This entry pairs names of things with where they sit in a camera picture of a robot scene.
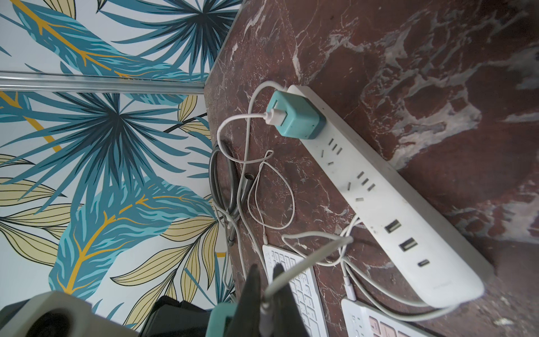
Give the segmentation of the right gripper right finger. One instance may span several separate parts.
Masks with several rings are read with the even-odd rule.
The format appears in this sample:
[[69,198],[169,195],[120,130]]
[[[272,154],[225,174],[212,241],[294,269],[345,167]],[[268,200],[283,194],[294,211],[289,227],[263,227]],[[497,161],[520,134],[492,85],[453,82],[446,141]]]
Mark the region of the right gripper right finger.
[[275,286],[272,307],[273,336],[309,336],[289,283]]

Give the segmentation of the pink keyboard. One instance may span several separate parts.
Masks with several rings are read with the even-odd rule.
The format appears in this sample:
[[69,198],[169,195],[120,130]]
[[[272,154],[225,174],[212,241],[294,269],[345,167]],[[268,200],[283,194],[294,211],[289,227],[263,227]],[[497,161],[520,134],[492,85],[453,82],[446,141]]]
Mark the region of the pink keyboard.
[[427,337],[432,334],[394,320],[359,301],[342,299],[342,313],[349,337]]

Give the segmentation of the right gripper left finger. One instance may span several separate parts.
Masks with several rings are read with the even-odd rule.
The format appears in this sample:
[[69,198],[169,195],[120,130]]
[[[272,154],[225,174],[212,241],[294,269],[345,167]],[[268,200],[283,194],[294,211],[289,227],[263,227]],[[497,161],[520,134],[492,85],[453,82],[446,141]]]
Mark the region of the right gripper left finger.
[[259,336],[261,306],[261,274],[258,265],[249,269],[246,283],[226,336]]

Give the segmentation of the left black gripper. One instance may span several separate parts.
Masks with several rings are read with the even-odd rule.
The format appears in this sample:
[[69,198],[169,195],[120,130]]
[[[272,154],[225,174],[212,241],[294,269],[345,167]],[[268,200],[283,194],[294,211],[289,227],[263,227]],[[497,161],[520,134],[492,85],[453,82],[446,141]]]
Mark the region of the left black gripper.
[[153,305],[139,336],[205,336],[211,312],[190,302],[162,296]]

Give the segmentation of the teal charger plug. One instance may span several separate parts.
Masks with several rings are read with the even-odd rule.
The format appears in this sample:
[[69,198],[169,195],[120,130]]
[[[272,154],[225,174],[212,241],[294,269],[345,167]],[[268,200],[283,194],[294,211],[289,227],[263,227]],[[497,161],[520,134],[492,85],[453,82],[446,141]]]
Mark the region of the teal charger plug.
[[264,117],[287,138],[315,139],[325,127],[325,116],[305,97],[275,91]]
[[236,303],[219,303],[211,311],[205,337],[224,337],[237,310]]

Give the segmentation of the white power strip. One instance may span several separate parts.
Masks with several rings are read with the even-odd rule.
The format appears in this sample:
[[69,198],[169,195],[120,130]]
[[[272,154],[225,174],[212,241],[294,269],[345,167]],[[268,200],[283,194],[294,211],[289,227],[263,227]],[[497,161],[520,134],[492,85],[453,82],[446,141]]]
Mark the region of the white power strip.
[[420,299],[445,308],[482,297],[494,277],[483,255],[311,88],[287,91],[325,116],[303,145]]

